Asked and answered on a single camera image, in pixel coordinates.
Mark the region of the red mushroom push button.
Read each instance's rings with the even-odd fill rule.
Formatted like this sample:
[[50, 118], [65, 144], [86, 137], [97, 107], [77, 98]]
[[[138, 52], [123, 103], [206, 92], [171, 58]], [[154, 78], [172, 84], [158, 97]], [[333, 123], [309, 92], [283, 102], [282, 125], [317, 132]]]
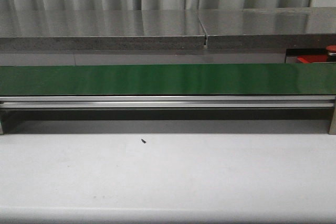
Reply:
[[336, 62], [336, 45], [326, 47], [327, 59], [326, 62]]

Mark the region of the grey stone counter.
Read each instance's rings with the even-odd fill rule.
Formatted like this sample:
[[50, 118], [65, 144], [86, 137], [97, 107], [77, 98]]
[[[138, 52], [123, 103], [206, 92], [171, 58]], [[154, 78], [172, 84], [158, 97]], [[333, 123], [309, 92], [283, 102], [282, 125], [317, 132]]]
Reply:
[[335, 8], [1, 12], [1, 65], [294, 63], [335, 44]]

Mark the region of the green conveyor belt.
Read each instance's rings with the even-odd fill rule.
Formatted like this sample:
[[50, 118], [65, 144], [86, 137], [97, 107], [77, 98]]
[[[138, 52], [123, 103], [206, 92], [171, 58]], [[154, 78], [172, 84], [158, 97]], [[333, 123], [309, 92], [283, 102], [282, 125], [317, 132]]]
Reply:
[[2, 66], [1, 95], [333, 95], [333, 63]]

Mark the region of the red tray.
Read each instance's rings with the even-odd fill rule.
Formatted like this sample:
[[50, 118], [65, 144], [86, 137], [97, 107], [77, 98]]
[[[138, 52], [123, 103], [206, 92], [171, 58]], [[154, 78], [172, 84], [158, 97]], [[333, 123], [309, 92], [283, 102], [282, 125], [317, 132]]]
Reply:
[[297, 57], [299, 63], [335, 63], [335, 56], [301, 55]]

